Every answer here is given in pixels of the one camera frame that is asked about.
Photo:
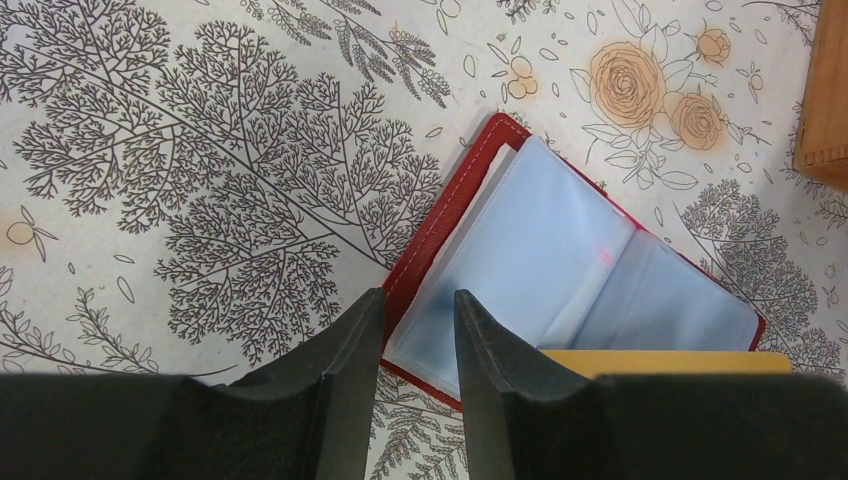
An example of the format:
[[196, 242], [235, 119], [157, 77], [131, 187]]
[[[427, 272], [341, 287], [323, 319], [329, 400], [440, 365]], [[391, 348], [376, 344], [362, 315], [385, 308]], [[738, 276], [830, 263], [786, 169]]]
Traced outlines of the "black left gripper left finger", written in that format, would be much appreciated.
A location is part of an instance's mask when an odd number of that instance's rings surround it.
[[1, 378], [5, 479], [360, 479], [385, 294], [229, 385], [181, 375]]

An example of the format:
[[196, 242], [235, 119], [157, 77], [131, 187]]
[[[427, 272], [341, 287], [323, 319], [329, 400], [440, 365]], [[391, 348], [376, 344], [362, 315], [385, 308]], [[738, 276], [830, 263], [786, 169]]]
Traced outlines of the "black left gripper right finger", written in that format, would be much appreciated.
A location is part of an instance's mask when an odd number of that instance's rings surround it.
[[800, 374], [589, 379], [468, 291], [454, 332], [473, 479], [843, 479], [847, 393]]

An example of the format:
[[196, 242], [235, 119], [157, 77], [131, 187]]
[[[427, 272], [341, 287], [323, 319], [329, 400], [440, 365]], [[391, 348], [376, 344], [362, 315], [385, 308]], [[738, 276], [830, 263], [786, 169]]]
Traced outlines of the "gold credit card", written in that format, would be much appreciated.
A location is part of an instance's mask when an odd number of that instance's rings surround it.
[[789, 358], [759, 351], [542, 350], [590, 379], [616, 374], [787, 374]]

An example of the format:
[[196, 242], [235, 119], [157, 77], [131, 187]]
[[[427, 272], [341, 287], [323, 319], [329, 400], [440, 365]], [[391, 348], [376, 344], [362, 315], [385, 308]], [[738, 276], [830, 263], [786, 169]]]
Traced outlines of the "red leather card holder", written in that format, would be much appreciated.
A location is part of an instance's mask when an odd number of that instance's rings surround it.
[[504, 113], [483, 124], [384, 288], [384, 365], [453, 409], [459, 290], [543, 350], [749, 351], [766, 327]]

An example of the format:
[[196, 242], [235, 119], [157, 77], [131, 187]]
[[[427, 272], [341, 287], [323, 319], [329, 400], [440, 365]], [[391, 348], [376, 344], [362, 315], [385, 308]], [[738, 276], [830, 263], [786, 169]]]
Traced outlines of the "floral patterned table mat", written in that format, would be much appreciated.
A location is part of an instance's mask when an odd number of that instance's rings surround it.
[[228, 383], [401, 257], [505, 113], [847, 381], [817, 1], [5, 1], [1, 371]]

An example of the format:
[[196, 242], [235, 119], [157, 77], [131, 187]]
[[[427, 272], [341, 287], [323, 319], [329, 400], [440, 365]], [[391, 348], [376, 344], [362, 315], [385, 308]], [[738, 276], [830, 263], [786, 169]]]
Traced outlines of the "orange wooden compartment tray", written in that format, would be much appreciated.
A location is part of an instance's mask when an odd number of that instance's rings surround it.
[[847, 2], [821, 3], [793, 155], [798, 172], [847, 191]]

